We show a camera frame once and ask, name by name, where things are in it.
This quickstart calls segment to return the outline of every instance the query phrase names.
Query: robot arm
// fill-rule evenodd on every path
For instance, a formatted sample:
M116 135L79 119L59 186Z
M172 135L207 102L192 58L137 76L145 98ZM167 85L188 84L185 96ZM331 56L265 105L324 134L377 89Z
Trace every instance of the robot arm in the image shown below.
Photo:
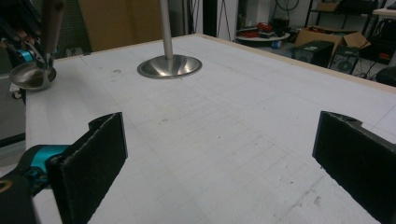
M52 67L63 11L64 0L44 0L42 17L30 0L0 0L0 45L12 54L13 67L33 61Z
M0 223L40 223L32 198L51 186L63 223L87 223L128 157L122 114L89 123L70 146L35 146L0 177Z

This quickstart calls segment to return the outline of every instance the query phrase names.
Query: floor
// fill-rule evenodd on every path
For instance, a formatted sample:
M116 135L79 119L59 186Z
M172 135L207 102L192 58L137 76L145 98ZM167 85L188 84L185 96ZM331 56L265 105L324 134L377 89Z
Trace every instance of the floor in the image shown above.
M279 54L285 57L291 58L292 44L284 43L279 49L272 49L271 46L256 45L252 46L257 49ZM0 56L4 55L4 51L0 50ZM24 133L25 131L25 116L24 116L24 104L22 100L16 100L12 98L11 92L9 91L9 80L7 78L7 71L9 69L8 61L3 60L0 64L0 101L2 106L0 107L0 139L13 136L15 134ZM356 64L353 76L366 77L375 81L375 74L381 69L387 67L382 63L374 63L365 59L359 59ZM25 150L25 142L19 142L17 144L0 147L0 168L3 170L11 170L15 163L18 162L22 152Z

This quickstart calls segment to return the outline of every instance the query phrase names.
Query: silver pole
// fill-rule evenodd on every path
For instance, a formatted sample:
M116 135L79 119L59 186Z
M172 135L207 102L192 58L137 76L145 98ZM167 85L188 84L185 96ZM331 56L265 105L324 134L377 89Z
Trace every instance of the silver pole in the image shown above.
M163 21L163 49L165 55L155 57L139 64L137 72L144 77L158 79L186 77L198 72L202 68L201 61L189 56L173 54L168 0L161 0L160 4Z
M171 25L169 21L168 0L161 0L161 14L163 21L163 48L167 60L173 59Z

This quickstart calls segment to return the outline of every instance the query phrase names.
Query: box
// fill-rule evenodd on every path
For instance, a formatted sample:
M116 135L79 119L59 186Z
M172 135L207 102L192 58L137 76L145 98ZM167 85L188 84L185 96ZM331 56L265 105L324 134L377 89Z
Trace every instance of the box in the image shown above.
M332 55L339 45L346 45L358 49L364 49L370 46L370 42L357 31L337 30L329 27L309 27L302 29L297 35L295 46L301 46L313 40L332 41L334 48Z
M318 3L317 11L335 11L338 8L338 3Z

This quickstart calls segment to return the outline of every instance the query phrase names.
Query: metal pole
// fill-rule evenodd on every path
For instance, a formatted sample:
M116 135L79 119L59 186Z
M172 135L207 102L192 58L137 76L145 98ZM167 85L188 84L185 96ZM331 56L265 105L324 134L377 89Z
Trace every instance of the metal pole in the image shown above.
M171 60L173 59L173 50L168 0L161 0L161 14L163 21L163 49L166 59Z

